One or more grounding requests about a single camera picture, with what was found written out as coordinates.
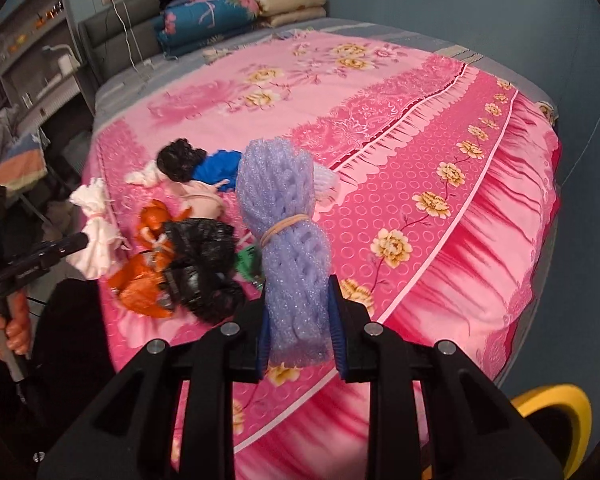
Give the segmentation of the left hand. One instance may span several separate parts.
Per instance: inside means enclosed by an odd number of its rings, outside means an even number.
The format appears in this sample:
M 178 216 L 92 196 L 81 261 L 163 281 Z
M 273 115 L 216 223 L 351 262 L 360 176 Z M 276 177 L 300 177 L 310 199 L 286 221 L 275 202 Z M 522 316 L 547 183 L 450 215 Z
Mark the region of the left hand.
M 0 330 L 4 330 L 7 337 L 7 347 L 15 354 L 24 356 L 31 347 L 31 322 L 29 318 L 29 305 L 26 293 L 23 290 L 15 292 L 8 297 L 10 317 L 9 322 L 0 315 Z M 0 360 L 3 355 L 0 349 Z

